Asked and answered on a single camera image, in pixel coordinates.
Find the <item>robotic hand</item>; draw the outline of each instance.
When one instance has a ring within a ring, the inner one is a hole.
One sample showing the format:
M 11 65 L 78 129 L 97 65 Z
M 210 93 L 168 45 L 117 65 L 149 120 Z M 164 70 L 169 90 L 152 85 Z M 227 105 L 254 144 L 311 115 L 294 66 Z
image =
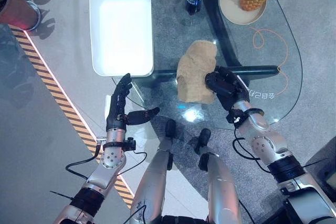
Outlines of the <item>robotic hand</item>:
M 93 224 L 94 216 L 113 187 L 118 172 L 126 163 L 124 152 L 135 150 L 135 140 L 132 137 L 125 140 L 126 126 L 148 122 L 160 111 L 159 108 L 154 108 L 125 114 L 126 96 L 132 88 L 131 81 L 129 73 L 123 76 L 111 97 L 106 120 L 107 136 L 99 138 L 104 139 L 105 144 L 97 169 L 86 180 L 71 203 L 63 209 L 54 224 Z
M 215 72 L 205 77 L 207 86 L 216 92 L 217 97 L 226 111 L 229 111 L 238 101 L 248 101 L 250 98 L 245 84 L 227 68 L 216 66 Z
M 224 67 L 216 67 L 205 82 L 229 112 L 228 122 L 251 141 L 254 153 L 268 167 L 282 194 L 288 196 L 284 206 L 291 222 L 336 223 L 334 204 L 288 150 L 286 139 L 271 129 L 264 112 L 250 105 L 241 78 Z

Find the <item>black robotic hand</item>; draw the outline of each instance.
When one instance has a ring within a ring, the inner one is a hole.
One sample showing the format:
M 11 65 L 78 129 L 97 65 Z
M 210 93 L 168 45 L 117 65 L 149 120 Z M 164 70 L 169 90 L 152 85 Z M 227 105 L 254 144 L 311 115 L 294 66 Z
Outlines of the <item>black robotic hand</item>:
M 126 130 L 126 125 L 146 123 L 159 113 L 160 109 L 156 107 L 152 110 L 133 111 L 125 115 L 126 97 L 132 88 L 131 81 L 131 75 L 127 73 L 117 84 L 111 97 L 110 112 L 106 119 L 106 131 L 111 128 Z
M 238 101 L 250 101 L 245 85 L 225 67 L 216 66 L 214 72 L 206 75 L 205 83 L 217 93 L 217 97 L 226 111 L 229 111 Z

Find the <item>glass table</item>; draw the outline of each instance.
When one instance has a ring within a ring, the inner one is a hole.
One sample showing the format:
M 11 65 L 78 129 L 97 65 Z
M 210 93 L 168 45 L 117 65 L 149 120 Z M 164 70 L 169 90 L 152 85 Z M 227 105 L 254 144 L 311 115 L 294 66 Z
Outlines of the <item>glass table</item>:
M 218 0 L 203 0 L 200 12 L 192 16 L 185 10 L 185 3 L 152 0 L 154 72 L 133 79 L 138 94 L 133 100 L 146 108 L 158 106 L 161 116 L 183 124 L 233 129 L 218 99 L 212 104 L 200 104 L 184 103 L 177 97 L 175 77 L 180 58 L 195 40 L 209 40 L 218 48 L 217 65 L 238 72 L 248 84 L 251 104 L 264 110 L 269 123 L 286 116 L 300 95 L 302 64 L 278 0 L 268 0 L 261 18 L 245 26 L 228 21 Z M 242 66 L 252 66 L 254 74 L 246 75 L 244 70 L 249 68 Z

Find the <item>white plate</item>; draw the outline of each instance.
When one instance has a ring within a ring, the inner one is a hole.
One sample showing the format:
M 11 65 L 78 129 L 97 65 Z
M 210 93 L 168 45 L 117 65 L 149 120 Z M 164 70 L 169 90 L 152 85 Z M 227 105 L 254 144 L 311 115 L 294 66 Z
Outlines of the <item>white plate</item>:
M 234 24 L 248 25 L 257 21 L 264 13 L 266 2 L 258 9 L 245 11 L 240 7 L 239 0 L 219 0 L 224 16 Z
M 154 67 L 151 0 L 90 0 L 93 69 L 148 76 Z

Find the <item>glass tabletop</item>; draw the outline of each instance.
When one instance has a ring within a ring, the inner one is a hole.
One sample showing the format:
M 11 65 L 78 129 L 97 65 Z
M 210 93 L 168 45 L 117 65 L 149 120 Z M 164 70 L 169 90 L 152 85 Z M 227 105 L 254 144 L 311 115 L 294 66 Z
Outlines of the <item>glass tabletop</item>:
M 209 40 L 216 44 L 217 65 L 227 66 L 226 51 L 220 48 L 231 44 L 242 66 L 275 65 L 281 69 L 275 76 L 250 80 L 251 104 L 264 110 L 269 123 L 278 122 L 291 111 L 301 91 L 302 64 L 295 39 L 277 0 L 268 0 L 264 14 L 250 25 L 233 24 L 221 13 L 228 40 L 219 38 L 214 32 L 216 27 L 204 3 L 198 13 L 190 16 L 185 9 L 186 0 L 151 1 L 154 71 L 176 71 L 180 58 L 196 40 Z M 148 85 L 139 78 L 134 79 L 137 103 L 141 102 L 146 108 L 158 106 L 161 116 L 184 124 L 233 129 L 227 123 L 227 112 L 218 99 L 212 104 L 184 103 L 177 97 L 175 78 L 154 79 L 152 82 Z

